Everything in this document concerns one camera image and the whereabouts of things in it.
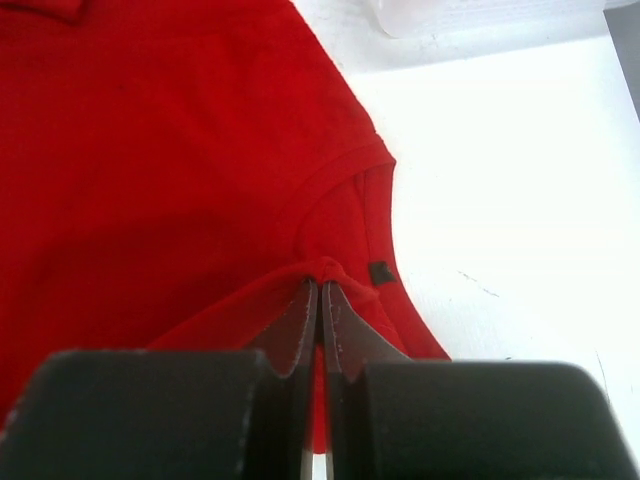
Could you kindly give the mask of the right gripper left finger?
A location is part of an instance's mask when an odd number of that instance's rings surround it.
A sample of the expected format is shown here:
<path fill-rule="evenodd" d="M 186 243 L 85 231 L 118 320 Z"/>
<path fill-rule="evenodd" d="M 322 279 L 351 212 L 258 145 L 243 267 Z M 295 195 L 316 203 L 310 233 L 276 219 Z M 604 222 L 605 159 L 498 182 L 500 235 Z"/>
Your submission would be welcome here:
<path fill-rule="evenodd" d="M 5 479 L 308 479 L 318 287 L 239 351 L 68 351 L 31 377 Z"/>

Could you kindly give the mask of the red t shirt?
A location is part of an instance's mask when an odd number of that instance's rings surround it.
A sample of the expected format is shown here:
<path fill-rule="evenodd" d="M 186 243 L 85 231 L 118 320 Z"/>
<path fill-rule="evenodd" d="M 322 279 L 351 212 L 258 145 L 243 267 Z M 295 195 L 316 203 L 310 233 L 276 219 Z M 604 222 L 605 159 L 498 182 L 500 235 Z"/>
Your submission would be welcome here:
<path fill-rule="evenodd" d="M 309 278 L 444 358 L 394 166 L 291 2 L 3 2 L 2 412 L 59 351 L 241 348 Z"/>

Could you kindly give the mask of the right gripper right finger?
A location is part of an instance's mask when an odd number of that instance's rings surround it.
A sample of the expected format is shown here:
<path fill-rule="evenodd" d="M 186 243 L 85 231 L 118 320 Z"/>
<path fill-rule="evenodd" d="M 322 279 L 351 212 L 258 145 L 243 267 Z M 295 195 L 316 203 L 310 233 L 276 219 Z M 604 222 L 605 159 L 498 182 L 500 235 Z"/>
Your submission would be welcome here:
<path fill-rule="evenodd" d="M 419 361 L 322 289 L 331 479 L 635 479 L 599 386 L 571 364 Z"/>

